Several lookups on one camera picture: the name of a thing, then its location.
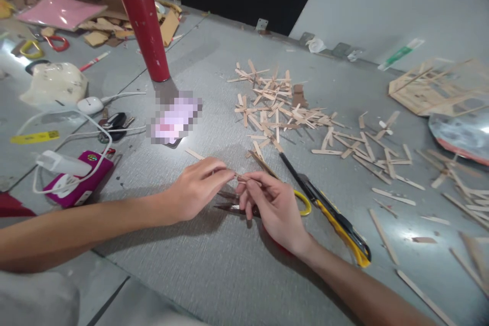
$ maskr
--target white wall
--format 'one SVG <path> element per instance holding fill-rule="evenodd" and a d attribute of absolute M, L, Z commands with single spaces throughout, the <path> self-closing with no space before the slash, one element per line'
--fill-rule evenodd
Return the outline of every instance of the white wall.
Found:
<path fill-rule="evenodd" d="M 394 67 L 408 70 L 431 57 L 478 57 L 489 66 L 489 0 L 308 0 L 291 38 L 303 32 L 328 48 L 338 42 L 366 48 L 382 63 L 412 39 L 426 42 Z"/>

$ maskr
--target yellow tag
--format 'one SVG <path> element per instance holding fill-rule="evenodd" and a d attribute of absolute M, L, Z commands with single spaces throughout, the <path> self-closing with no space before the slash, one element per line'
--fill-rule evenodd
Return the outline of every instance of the yellow tag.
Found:
<path fill-rule="evenodd" d="M 59 138 L 60 138 L 60 133 L 56 130 L 53 130 L 53 131 L 38 132 L 36 134 L 30 134 L 30 135 L 17 135 L 10 138 L 10 143 L 21 144 L 21 145 L 37 144 L 37 143 L 43 143 L 45 141 L 59 139 Z"/>

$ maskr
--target red scissors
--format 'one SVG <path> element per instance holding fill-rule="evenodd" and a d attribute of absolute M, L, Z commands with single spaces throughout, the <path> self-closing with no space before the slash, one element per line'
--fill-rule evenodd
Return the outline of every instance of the red scissors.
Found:
<path fill-rule="evenodd" d="M 47 43 L 51 46 L 51 48 L 56 51 L 56 52 L 61 52 L 61 51 L 64 51 L 66 50 L 69 46 L 70 46 L 70 43 L 68 42 L 68 40 L 64 37 L 60 37 L 60 36 L 56 36 L 56 35 L 52 35 L 52 36 L 43 36 L 41 34 L 41 28 L 40 27 L 35 27 L 34 29 L 31 28 L 31 33 L 32 35 L 39 41 L 39 42 L 42 42 L 44 40 L 47 41 Z M 63 44 L 61 46 L 55 46 L 55 44 L 53 43 L 53 41 L 58 41 L 58 42 L 62 42 Z"/>

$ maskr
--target left hand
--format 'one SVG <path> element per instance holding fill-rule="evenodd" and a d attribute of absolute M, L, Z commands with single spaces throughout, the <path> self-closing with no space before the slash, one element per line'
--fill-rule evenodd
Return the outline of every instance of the left hand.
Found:
<path fill-rule="evenodd" d="M 170 219 L 168 224 L 174 224 L 195 218 L 233 178 L 234 171 L 226 169 L 226 164 L 214 157 L 188 166 L 168 190 L 155 195 L 156 206 L 165 207 L 162 215 L 166 218 L 161 219 Z"/>

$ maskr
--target hand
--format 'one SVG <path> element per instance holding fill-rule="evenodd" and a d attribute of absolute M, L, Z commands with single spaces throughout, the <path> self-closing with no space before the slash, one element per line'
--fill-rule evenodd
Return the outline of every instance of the hand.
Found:
<path fill-rule="evenodd" d="M 246 211 L 247 219 L 253 217 L 253 205 L 258 205 L 263 225 L 276 242 L 295 255 L 305 251 L 311 236 L 302 223 L 293 188 L 265 172 L 244 175 L 252 179 L 240 183 L 236 193 L 240 194 L 239 208 Z"/>
<path fill-rule="evenodd" d="M 168 190 L 155 195 L 156 206 L 163 202 L 168 224 L 191 220 L 233 178 L 234 171 L 226 169 L 224 162 L 205 158 L 185 168 Z"/>

